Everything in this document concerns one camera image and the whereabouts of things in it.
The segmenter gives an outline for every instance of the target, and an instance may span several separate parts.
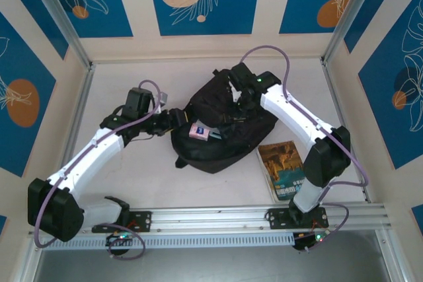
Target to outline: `metal bracket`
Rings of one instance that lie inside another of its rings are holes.
[[[315,223],[318,223],[321,228],[329,227],[326,210],[323,207],[314,208],[304,214],[301,223],[293,220],[289,213],[289,207],[269,209],[266,213],[266,220],[270,224],[270,229],[310,229],[315,226]]]
[[[151,227],[151,214],[150,211],[130,211],[129,223],[126,225],[129,229],[135,232],[150,232]],[[94,226],[91,229],[92,233],[112,233],[116,229],[112,227]]]

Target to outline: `black backpack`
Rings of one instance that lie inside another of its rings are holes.
[[[171,132],[172,146],[178,154],[177,168],[189,164],[207,173],[222,171],[257,147],[278,120],[261,107],[240,112],[233,102],[229,70],[216,70],[213,74],[214,78],[185,107],[188,123]],[[191,125],[197,120],[218,128],[221,139],[209,137],[204,141],[189,137]]]

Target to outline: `wall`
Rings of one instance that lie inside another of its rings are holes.
[[[31,6],[42,10],[37,1]],[[58,168],[86,71],[71,49],[60,53],[52,44],[58,38],[47,38],[42,19],[37,23],[21,0],[0,0],[0,13],[0,76],[7,86],[0,89],[0,215],[7,218],[0,229],[0,281],[8,281],[30,229],[27,187]]]
[[[418,113],[414,122],[410,117],[412,104],[418,102],[414,91],[400,93],[405,75],[421,72],[421,65],[411,65],[406,57],[421,55],[419,46],[410,49],[414,41],[404,36],[411,30],[416,39],[420,37],[421,28],[414,27],[423,17],[419,1],[383,0],[351,53],[351,47],[341,45],[329,71],[356,152],[371,180],[371,198],[384,202],[416,280],[423,281],[423,238],[411,212],[423,203],[422,132]]]
[[[60,0],[94,61],[321,55],[348,0]]]

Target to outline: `white floor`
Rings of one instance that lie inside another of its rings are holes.
[[[238,59],[185,59],[97,65],[81,124],[79,151],[113,109],[124,104],[132,87],[143,79],[154,80],[166,92],[166,108],[184,108],[190,97],[212,78],[214,69],[231,68]],[[256,74],[271,71],[282,78],[285,62],[275,58],[249,58]],[[318,59],[292,59],[288,90],[322,120],[339,126],[339,119]],[[263,144],[294,140],[304,160],[304,146],[282,122]],[[113,195],[136,208],[261,205],[272,198],[255,152],[218,174],[206,174],[190,166],[176,169],[177,158],[170,135],[130,143],[87,188],[88,194]],[[350,166],[341,180],[358,181]],[[359,188],[338,186],[325,201],[363,201]]]

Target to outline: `book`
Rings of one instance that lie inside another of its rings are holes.
[[[274,201],[287,201],[304,182],[303,162],[293,141],[260,145],[257,155]]]

